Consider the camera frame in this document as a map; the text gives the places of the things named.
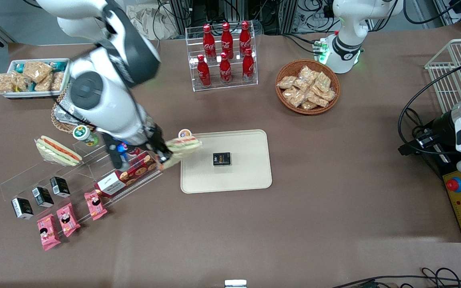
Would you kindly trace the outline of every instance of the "beige tray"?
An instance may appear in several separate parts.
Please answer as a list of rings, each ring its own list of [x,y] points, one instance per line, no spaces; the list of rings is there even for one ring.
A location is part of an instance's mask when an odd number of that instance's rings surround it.
[[[195,134],[201,149],[181,162],[187,194],[264,189],[271,186],[268,139],[263,130]],[[213,166],[212,154],[230,152],[231,166]]]

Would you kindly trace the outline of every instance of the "table surface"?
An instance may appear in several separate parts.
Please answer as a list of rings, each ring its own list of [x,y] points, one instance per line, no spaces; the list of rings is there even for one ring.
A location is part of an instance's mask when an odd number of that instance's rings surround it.
[[[461,277],[461,234],[446,192],[415,156],[402,157],[397,118],[429,82],[423,65],[461,24],[370,33],[360,62],[339,75],[328,112],[298,115],[275,93],[277,71],[308,54],[260,36],[259,85],[193,93],[183,40],[161,42],[158,76],[134,89],[165,138],[262,129],[270,188],[187,195],[180,166],[113,206],[60,248],[44,252],[34,221],[16,219],[0,192],[0,287],[328,287],[441,266]],[[10,46],[11,59],[70,57],[90,48]],[[75,140],[50,122],[52,100],[0,96],[0,183],[41,161],[33,137]],[[425,121],[435,95],[413,105]]]

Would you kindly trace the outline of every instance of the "sandwich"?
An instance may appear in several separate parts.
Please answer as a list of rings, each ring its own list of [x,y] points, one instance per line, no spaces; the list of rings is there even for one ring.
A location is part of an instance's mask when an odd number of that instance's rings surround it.
[[[76,166],[82,160],[79,154],[47,136],[40,136],[35,144],[42,158],[48,162],[64,166]]]

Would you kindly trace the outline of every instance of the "wicker basket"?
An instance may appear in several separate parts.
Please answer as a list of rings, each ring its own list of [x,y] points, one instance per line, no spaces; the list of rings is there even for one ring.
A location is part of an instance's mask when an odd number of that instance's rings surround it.
[[[339,79],[337,78],[337,75],[333,73],[333,71],[326,67],[325,65],[317,62],[316,60],[309,60],[309,59],[299,59],[295,60],[293,62],[289,62],[288,64],[285,64],[282,69],[280,69],[279,73],[277,74],[277,80],[275,84],[280,82],[282,78],[286,76],[296,76],[298,77],[298,73],[302,70],[302,67],[304,65],[307,65],[307,67],[311,68],[313,71],[321,72],[323,71],[331,80],[331,89],[335,92],[335,98],[330,101],[328,106],[326,107],[316,107],[311,110],[304,110],[300,108],[296,108],[295,106],[289,104],[284,96],[282,95],[282,89],[280,89],[277,85],[275,85],[275,89],[277,91],[277,96],[279,97],[279,100],[287,106],[287,108],[298,112],[300,114],[305,114],[305,115],[316,115],[319,113],[324,113],[325,111],[329,110],[332,108],[337,100],[339,99],[339,96],[341,95],[341,86],[339,85]]]
[[[53,125],[58,128],[58,130],[60,131],[64,131],[66,133],[69,133],[71,134],[72,131],[74,131],[74,128],[76,127],[75,125],[71,125],[71,124],[67,124],[67,123],[63,123],[63,122],[59,122],[58,120],[56,120],[56,118],[54,117],[54,109],[56,108],[56,106],[58,106],[58,103],[60,103],[60,101],[62,101],[62,99],[64,98],[67,90],[69,89],[70,87],[70,84],[64,89],[64,91],[62,91],[62,93],[60,94],[60,96],[58,96],[58,98],[56,99],[56,103],[53,105],[53,109],[51,110],[51,121],[53,122]],[[95,127],[93,126],[88,126],[88,128],[90,128],[90,130],[92,130],[92,132],[95,130]]]

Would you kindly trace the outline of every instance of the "red bottle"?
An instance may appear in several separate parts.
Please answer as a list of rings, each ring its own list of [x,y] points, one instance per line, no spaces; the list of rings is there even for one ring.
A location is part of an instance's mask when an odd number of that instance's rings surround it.
[[[222,51],[227,53],[227,57],[229,59],[234,58],[234,51],[233,51],[233,40],[232,35],[229,32],[231,28],[230,24],[225,22],[223,23],[223,34],[222,34]]]
[[[245,50],[243,58],[243,81],[251,82],[254,79],[254,59],[252,58],[252,49]]]
[[[205,57],[208,62],[216,62],[216,47],[214,46],[214,37],[211,34],[211,26],[205,24],[204,29],[204,38],[202,39],[202,44],[204,44]]]
[[[220,62],[220,78],[223,85],[228,85],[232,80],[231,64],[227,59],[227,53],[222,52],[220,56],[222,56],[222,62]]]
[[[197,65],[197,70],[199,72],[200,82],[204,88],[210,87],[211,85],[211,76],[209,75],[209,66],[204,62],[204,55],[197,55],[199,64]]]
[[[241,59],[245,57],[245,50],[250,48],[249,22],[241,22],[241,34],[239,35],[239,55]]]

